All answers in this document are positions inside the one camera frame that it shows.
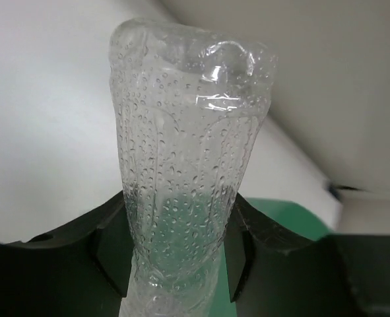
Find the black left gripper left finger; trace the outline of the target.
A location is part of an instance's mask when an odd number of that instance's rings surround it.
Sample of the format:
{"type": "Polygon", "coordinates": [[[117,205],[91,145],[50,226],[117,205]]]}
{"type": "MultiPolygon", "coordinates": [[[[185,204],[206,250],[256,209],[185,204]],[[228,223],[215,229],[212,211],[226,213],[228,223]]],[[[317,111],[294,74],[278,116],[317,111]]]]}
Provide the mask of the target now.
{"type": "Polygon", "coordinates": [[[118,316],[132,255],[121,192],[28,242],[0,243],[0,316],[118,316]]]}

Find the clear unlabelled plastic bottle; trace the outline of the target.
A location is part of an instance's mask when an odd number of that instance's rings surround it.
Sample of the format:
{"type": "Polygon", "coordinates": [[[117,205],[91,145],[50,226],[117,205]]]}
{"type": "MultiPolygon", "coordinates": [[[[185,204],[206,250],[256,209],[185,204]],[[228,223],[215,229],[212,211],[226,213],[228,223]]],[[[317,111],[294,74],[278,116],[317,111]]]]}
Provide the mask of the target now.
{"type": "Polygon", "coordinates": [[[207,316],[276,55],[260,42],[134,18],[114,30],[109,61],[134,243],[120,314],[207,316]]]}

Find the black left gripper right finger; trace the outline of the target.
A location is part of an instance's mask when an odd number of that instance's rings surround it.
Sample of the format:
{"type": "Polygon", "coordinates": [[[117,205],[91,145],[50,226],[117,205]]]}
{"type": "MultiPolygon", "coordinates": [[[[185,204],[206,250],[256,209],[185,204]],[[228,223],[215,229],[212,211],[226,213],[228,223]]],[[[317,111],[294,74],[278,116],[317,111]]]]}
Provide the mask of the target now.
{"type": "Polygon", "coordinates": [[[226,265],[238,316],[390,316],[390,235],[310,240],[238,195],[226,265]]]}

